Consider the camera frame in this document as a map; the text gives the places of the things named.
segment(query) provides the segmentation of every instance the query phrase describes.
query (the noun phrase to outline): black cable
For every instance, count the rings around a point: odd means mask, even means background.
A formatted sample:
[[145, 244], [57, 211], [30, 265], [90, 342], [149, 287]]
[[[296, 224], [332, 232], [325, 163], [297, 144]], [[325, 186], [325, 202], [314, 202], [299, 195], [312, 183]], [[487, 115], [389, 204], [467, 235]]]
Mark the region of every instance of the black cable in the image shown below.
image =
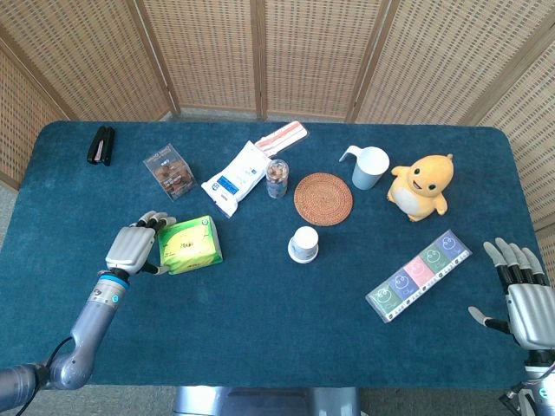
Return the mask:
[[[56, 354], [58, 354], [58, 351], [60, 351], [60, 348], [63, 347], [63, 345], [68, 342], [69, 340], [72, 340], [73, 338], [71, 336], [69, 336], [68, 338], [66, 338], [65, 340], [63, 340], [62, 342], [60, 342], [58, 344], [58, 346], [54, 349], [54, 351], [52, 352], [52, 354], [50, 355], [50, 357], [48, 358], [48, 360], [46, 361], [46, 369], [49, 371], [50, 370], [50, 365], [52, 364], [52, 361], [54, 360], [54, 358], [56, 357]], [[33, 399], [35, 398], [36, 394], [38, 393], [38, 391], [41, 389], [41, 382], [38, 378], [38, 373], [35, 370], [35, 391], [33, 392], [33, 395], [30, 397], [29, 400], [27, 400], [27, 403], [25, 403], [23, 405], [23, 407], [21, 409], [19, 409], [19, 412], [17, 412], [16, 416], [21, 416], [23, 414], [23, 412], [25, 412], [25, 410], [27, 409], [27, 407], [29, 407], [29, 405], [31, 404], [31, 401], [33, 401]]]
[[522, 413], [517, 410], [514, 406], [513, 401], [507, 394], [503, 394], [499, 397], [499, 401], [507, 408], [509, 412], [511, 412], [514, 416], [522, 416]]
[[528, 400], [528, 404], [530, 404], [530, 407], [532, 408], [534, 414], [538, 414], [538, 408], [536, 407], [536, 402], [534, 401], [532, 396], [529, 393], [526, 393], [524, 397], [526, 397], [526, 400]]

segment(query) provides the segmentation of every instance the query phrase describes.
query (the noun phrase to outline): mug handle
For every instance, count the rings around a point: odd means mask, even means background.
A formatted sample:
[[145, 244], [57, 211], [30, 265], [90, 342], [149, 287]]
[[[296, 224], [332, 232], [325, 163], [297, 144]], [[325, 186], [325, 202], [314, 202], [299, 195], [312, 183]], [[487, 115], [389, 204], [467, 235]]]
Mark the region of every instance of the mug handle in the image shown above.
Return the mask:
[[345, 151], [343, 156], [339, 159], [340, 162], [343, 162], [345, 160], [345, 158], [347, 157], [347, 153], [354, 154], [355, 157], [358, 158], [362, 153], [362, 149], [358, 146], [347, 147], [347, 150]]

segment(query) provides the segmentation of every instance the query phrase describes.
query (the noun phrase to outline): pink square label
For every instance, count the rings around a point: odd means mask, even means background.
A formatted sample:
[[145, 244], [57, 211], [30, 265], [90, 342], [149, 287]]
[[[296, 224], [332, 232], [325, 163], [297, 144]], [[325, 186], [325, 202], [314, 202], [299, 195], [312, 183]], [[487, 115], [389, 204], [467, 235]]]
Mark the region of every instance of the pink square label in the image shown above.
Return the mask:
[[413, 258], [403, 269], [420, 287], [424, 286], [428, 280], [434, 277], [434, 272], [419, 257]]

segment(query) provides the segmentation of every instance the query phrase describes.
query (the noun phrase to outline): metal stand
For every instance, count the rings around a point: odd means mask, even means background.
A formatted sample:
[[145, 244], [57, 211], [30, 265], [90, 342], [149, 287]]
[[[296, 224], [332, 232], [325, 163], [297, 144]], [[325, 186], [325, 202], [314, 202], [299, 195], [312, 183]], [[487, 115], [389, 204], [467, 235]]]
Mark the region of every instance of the metal stand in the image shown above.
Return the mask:
[[360, 394], [345, 388], [177, 387], [173, 416], [360, 416]]

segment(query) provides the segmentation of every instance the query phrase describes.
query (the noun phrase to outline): rattan coaster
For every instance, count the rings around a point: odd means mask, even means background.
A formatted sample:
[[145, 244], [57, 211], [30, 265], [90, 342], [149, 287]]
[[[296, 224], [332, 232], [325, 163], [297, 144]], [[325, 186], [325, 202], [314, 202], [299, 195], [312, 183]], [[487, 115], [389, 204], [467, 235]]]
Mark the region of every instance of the rattan coaster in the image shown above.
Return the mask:
[[335, 225], [349, 216], [353, 195], [337, 176], [312, 173], [297, 185], [295, 207], [299, 215], [313, 225]]

